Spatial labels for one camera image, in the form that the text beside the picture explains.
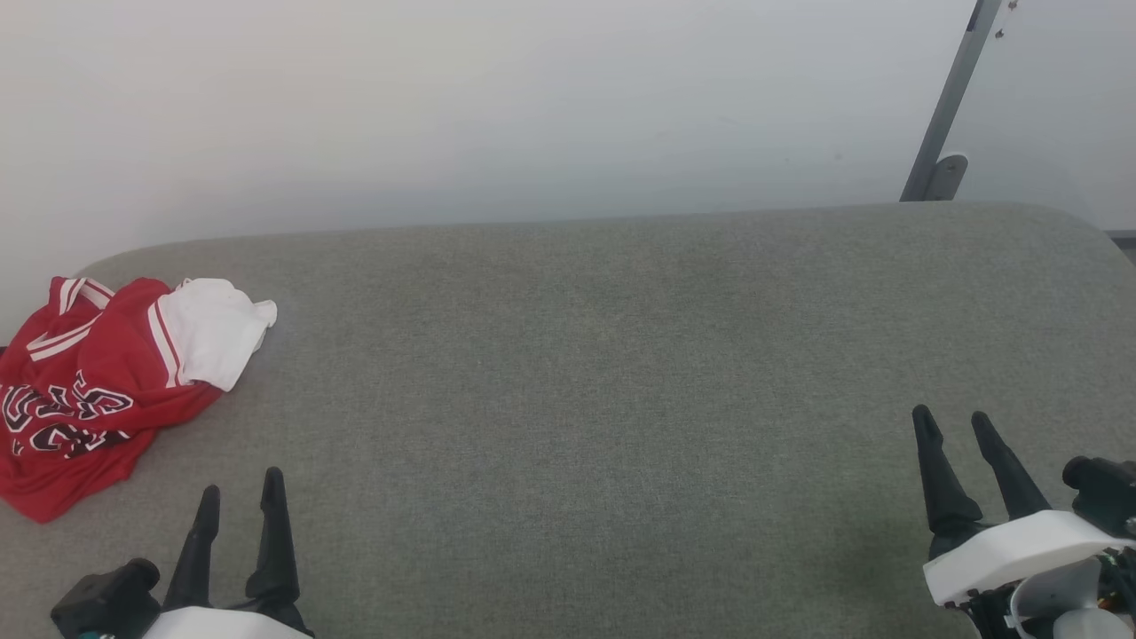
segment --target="basketball jersey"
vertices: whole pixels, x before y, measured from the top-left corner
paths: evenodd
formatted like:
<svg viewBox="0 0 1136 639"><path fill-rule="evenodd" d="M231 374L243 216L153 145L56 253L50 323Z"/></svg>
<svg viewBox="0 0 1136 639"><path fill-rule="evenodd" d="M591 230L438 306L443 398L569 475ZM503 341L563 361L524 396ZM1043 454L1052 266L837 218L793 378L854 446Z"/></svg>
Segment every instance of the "basketball jersey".
<svg viewBox="0 0 1136 639"><path fill-rule="evenodd" d="M55 277L0 355L0 497L43 523L128 478L158 429L232 388L275 317L225 280Z"/></svg>

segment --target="red jersey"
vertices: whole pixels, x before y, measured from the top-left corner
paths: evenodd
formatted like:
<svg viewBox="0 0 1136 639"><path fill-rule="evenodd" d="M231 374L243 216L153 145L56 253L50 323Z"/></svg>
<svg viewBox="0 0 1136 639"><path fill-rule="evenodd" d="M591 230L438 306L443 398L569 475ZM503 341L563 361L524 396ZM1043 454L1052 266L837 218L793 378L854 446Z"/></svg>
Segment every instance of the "red jersey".
<svg viewBox="0 0 1136 639"><path fill-rule="evenodd" d="M158 304L167 293L148 279L117 293L52 280L48 305L0 355L0 497L14 508L40 523L58 517L128 478L157 429L220 396L185 377Z"/></svg>

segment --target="gray sofa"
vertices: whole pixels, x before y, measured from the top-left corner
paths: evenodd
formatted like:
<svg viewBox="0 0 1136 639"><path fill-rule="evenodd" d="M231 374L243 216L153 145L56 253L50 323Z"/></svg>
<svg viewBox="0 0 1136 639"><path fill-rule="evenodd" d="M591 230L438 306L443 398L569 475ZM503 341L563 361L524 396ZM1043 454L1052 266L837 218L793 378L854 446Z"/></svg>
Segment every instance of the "gray sofa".
<svg viewBox="0 0 1136 639"><path fill-rule="evenodd" d="M227 277L279 322L128 481L48 525L0 508L5 637L53 637L86 573L168 578L209 483L239 601L278 465L323 638L962 638L922 583L911 408L991 518L975 409L1064 507L1070 457L1136 457L1136 269L1054 210L242 238L84 273Z"/></svg>

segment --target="robotic arm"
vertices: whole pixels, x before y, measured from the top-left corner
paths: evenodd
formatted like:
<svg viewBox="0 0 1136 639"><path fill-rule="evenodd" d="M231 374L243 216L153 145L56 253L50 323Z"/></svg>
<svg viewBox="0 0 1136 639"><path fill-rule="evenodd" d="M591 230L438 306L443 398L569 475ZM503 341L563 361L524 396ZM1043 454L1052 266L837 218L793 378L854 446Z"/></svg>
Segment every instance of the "robotic arm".
<svg viewBox="0 0 1136 639"><path fill-rule="evenodd" d="M51 619L65 639L309 639L295 600L300 580L292 547L292 524L284 474L268 468L260 497L265 524L257 570L244 586L249 601L227 608L209 603L209 563L220 520L220 490L210 486L182 546L159 606L150 596L158 569L132 559L107 573L83 578L55 608Z"/></svg>
<svg viewBox="0 0 1136 639"><path fill-rule="evenodd" d="M912 412L927 524L924 576L935 603L966 613L983 639L1131 639L1136 613L1136 464L1077 457L1064 468L1079 491L1054 511L985 413L971 426L1010 521L982 509L943 454L926 406Z"/></svg>

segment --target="white wall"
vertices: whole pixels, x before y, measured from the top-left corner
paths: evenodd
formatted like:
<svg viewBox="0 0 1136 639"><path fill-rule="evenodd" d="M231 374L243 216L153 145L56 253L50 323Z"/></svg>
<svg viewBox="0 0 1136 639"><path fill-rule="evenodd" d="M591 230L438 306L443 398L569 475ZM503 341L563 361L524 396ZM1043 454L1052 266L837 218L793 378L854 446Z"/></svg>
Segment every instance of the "white wall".
<svg viewBox="0 0 1136 639"><path fill-rule="evenodd" d="M972 6L7 0L0 342L173 240L894 201Z"/></svg>
<svg viewBox="0 0 1136 639"><path fill-rule="evenodd" d="M1136 3L1001 2L943 148L970 163L955 199L1136 231Z"/></svg>

